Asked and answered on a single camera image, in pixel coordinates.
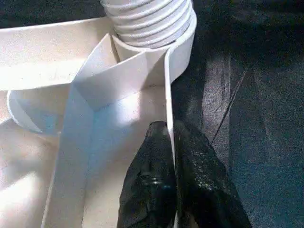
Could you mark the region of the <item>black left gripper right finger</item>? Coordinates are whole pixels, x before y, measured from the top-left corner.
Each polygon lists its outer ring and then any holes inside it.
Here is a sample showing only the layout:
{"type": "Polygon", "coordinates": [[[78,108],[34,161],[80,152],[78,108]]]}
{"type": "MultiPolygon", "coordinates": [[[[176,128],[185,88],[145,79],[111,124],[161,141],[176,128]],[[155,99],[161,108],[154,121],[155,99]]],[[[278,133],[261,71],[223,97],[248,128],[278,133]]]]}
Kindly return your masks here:
{"type": "Polygon", "coordinates": [[[250,228],[236,186],[207,137],[175,121],[174,143],[182,212],[200,228],[250,228]]]}

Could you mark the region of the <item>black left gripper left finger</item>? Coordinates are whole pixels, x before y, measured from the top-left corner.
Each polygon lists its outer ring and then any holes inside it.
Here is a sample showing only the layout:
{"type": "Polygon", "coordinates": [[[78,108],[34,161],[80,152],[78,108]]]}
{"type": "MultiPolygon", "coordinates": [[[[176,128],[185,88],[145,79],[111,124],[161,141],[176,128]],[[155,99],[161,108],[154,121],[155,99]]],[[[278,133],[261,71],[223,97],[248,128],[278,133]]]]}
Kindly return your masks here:
{"type": "Polygon", "coordinates": [[[117,227],[172,228],[176,206],[171,140],[166,122],[155,121],[126,172],[117,227]]]}

